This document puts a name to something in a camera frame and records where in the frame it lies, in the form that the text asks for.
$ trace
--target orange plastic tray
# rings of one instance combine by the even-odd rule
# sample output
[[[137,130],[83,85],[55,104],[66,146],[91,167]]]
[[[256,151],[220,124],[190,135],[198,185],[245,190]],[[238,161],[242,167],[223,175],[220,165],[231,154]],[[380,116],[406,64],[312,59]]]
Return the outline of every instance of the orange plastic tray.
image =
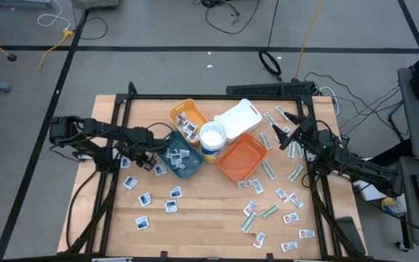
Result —
[[[169,111],[169,118],[178,129],[179,127],[177,125],[177,122],[175,121],[175,117],[178,116],[182,112],[185,112],[188,121],[198,125],[198,128],[196,129],[197,134],[200,133],[201,127],[203,127],[203,125],[208,122],[208,119],[204,117],[201,111],[196,107],[195,100],[187,99],[187,100],[182,101],[182,103],[180,103],[178,106],[175,106],[173,109]],[[187,139],[186,134],[182,133],[182,131],[180,131],[180,133],[183,135],[185,140],[187,140],[187,142],[189,142],[190,144],[197,146],[200,143],[199,140],[196,142],[190,142]]]
[[[249,133],[239,139],[218,159],[218,167],[232,180],[246,180],[267,154],[266,147]]]

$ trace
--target white cord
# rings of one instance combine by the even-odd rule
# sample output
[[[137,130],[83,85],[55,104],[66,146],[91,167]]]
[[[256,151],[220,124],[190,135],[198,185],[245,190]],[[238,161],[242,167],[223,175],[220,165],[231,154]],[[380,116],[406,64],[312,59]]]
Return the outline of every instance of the white cord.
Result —
[[[334,100],[335,100],[335,107],[337,109],[336,112],[335,112],[335,115],[338,116],[339,115],[339,101],[338,101],[338,98],[335,97],[335,93],[334,93],[334,91],[332,91],[332,89],[330,87],[321,87],[319,89],[319,91],[321,91],[323,89],[327,89],[327,90],[329,90],[332,93],[332,96],[334,97]]]
[[[59,14],[58,15],[52,15],[52,14],[43,14],[43,15],[40,15],[39,17],[38,17],[38,19],[36,20],[36,22],[38,22],[38,24],[40,25],[40,26],[43,26],[43,27],[48,27],[48,26],[51,26],[51,25],[53,25],[54,23],[56,23],[56,21],[58,20],[58,19],[61,19],[61,20],[64,20],[64,21],[66,21],[68,24],[67,24],[67,27],[65,28],[66,30],[69,30],[69,28],[71,28],[71,21],[69,21],[69,20],[67,20],[67,19],[65,19],[64,17],[61,17],[61,14],[63,13],[63,8],[61,7],[61,5],[56,1],[56,0],[52,0],[54,3],[56,3],[58,6],[59,6]],[[47,17],[54,17],[55,19],[51,22],[51,23],[47,23],[47,24],[42,24],[42,23],[40,23],[40,18],[42,18],[42,17],[45,17],[45,16],[47,16]]]

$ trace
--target floor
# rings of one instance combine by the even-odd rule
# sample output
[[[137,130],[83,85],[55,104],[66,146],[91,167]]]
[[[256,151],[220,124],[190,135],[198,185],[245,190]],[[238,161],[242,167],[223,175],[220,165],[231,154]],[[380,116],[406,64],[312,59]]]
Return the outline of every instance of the floor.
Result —
[[[63,17],[74,23],[70,1],[59,2]],[[231,25],[233,17],[225,7],[211,9],[209,19],[226,30],[241,29],[257,1],[233,3],[242,13],[242,21]],[[308,39],[310,49],[304,56],[300,77],[309,71],[333,76],[367,103],[395,88],[396,70],[419,58],[418,35],[415,37],[410,29],[402,3],[419,32],[418,0],[324,1]],[[10,93],[0,92],[0,237],[36,141],[41,146],[39,158],[32,158],[37,160],[33,177],[4,258],[52,255],[57,249],[76,165],[50,154],[46,138],[39,137],[47,110],[54,109],[50,103],[55,106],[54,115],[88,117],[96,94],[126,92],[129,81],[135,83],[139,93],[153,94],[223,94],[228,85],[275,82],[257,56],[259,47],[268,43],[275,5],[275,0],[261,0],[245,30],[228,35],[207,25],[206,9],[192,5],[190,0],[121,1],[117,9],[95,10],[88,15],[107,22],[105,37],[80,40],[78,51],[71,52],[71,64],[66,62],[72,44],[69,39],[47,57],[41,70],[32,68],[49,46],[60,41],[66,23],[57,21],[44,28],[36,19],[45,12],[58,12],[57,5],[54,9],[34,4],[1,6],[0,45],[15,53],[18,60],[10,63],[0,53],[0,81],[12,85]],[[282,51],[272,54],[278,58],[285,80],[294,76],[299,47],[315,6],[314,0],[279,3],[271,46],[273,51]],[[81,11],[76,11],[76,17],[80,19]],[[42,23],[51,20],[45,18]],[[93,20],[85,25],[82,37],[100,36],[104,30],[99,20]],[[60,77],[63,67],[69,68],[65,79]],[[330,79],[310,75],[308,80],[332,88],[338,97],[364,109]],[[398,92],[381,108],[399,101]],[[356,112],[346,100],[340,99],[339,104],[338,122],[344,124]],[[388,112],[380,115],[386,119]],[[394,118],[406,132],[403,110]],[[357,117],[341,132],[347,133],[362,119]],[[350,150],[360,156],[374,156],[399,142],[375,115],[348,135]],[[370,255],[395,261],[419,260],[419,247],[409,253],[394,247],[394,242],[402,238],[398,221],[367,205],[358,203],[358,207]]]

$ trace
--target white plastic container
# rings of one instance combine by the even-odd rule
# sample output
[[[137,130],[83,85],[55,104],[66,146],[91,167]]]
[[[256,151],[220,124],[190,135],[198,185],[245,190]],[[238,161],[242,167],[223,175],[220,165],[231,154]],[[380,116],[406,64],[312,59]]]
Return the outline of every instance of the white plastic container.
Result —
[[[206,162],[216,163],[227,141],[226,128],[218,122],[207,122],[200,129],[201,152]]]
[[[263,115],[248,99],[240,100],[237,106],[220,116],[215,116],[215,122],[221,123],[227,131],[227,142],[233,143],[243,132],[254,130],[263,120]]]
[[[407,203],[405,202],[405,194],[402,194],[395,199],[386,197],[381,202],[381,207],[383,208],[384,211],[390,214],[395,215],[395,214],[405,213],[407,211]]]

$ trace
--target desk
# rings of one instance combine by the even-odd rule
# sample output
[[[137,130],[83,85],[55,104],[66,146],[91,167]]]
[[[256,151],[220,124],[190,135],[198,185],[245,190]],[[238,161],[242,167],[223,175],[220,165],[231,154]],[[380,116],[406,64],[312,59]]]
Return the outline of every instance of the desk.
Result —
[[[98,95],[92,117],[101,122],[111,122],[114,100],[114,95]],[[168,118],[168,111],[180,101],[134,99],[128,127],[146,127],[154,122],[172,124]],[[237,100],[196,101],[197,106],[208,119],[227,111],[237,103]],[[295,126],[291,122],[285,122],[277,114],[274,106],[280,104],[285,111],[297,113],[295,102],[253,100],[252,103],[260,112],[270,111],[273,118],[281,123],[281,127],[288,126],[294,129]],[[331,126],[333,132],[339,133],[331,98],[315,97],[314,110],[317,119],[325,121]],[[122,115],[123,109],[119,112],[118,119],[122,119]],[[158,138],[169,132],[166,127],[159,126],[156,126],[156,129],[153,128],[152,131]],[[258,137],[259,132],[266,132],[272,145],[276,145],[274,131],[265,119],[251,134]],[[104,145],[105,141],[95,138],[95,142]],[[251,179],[260,179],[264,193],[259,195],[253,188],[239,189],[236,183],[215,164],[205,163],[197,174],[188,180],[179,180],[171,172],[157,177],[154,172],[146,172],[136,165],[121,170],[106,255],[159,257],[160,252],[165,250],[169,257],[174,258],[266,258],[266,253],[273,253],[275,258],[321,258],[316,237],[299,239],[298,236],[298,229],[316,230],[310,192],[301,186],[301,178],[294,183],[287,179],[297,163],[305,165],[305,160],[289,159],[286,157],[286,151],[280,151],[277,148],[268,151],[266,159],[273,167],[277,179],[270,181],[263,168],[259,166],[250,176]],[[79,165],[73,193],[94,168],[93,162],[84,162]],[[138,184],[131,191],[122,185],[128,175],[138,179]],[[71,221],[71,241],[77,238],[91,218],[98,179],[99,175],[82,189],[76,200]],[[330,175],[328,179],[336,217],[351,216],[364,243],[350,182],[334,175]],[[182,187],[183,197],[177,200],[178,212],[166,214],[164,201],[169,199],[169,192],[175,186]],[[275,193],[279,187],[282,187],[288,194],[295,192],[304,206],[297,209],[291,202],[283,204]],[[142,208],[137,197],[145,192],[150,192],[152,203]],[[258,203],[258,212],[267,210],[274,202],[279,204],[280,211],[266,220],[258,216],[250,232],[245,234],[240,230],[240,225],[246,218],[242,210],[250,200]],[[300,221],[284,225],[282,216],[292,212],[297,212]],[[142,215],[148,216],[150,228],[137,231],[135,219]],[[325,221],[323,224],[327,242],[331,244],[329,227]],[[93,250],[98,249],[102,227],[103,223],[97,226],[97,239]],[[260,250],[252,246],[259,230],[266,233]],[[283,253],[280,244],[290,241],[297,241],[299,248]],[[64,227],[58,250],[65,249]],[[332,245],[327,245],[327,249],[332,255]]]
[[[419,226],[419,202],[410,178],[411,175],[419,175],[419,159],[401,157],[397,162],[397,170],[402,174],[404,184],[405,202],[407,203],[406,218],[410,223]],[[411,241],[419,245],[419,230],[408,227],[408,232],[410,233],[408,239],[410,246],[407,247],[412,247]]]
[[[402,101],[410,138],[370,160],[382,166],[396,162],[401,156],[419,157],[419,100],[415,97],[410,84],[412,70],[410,68],[400,68],[397,71],[397,75],[399,77],[400,90],[402,91]]]

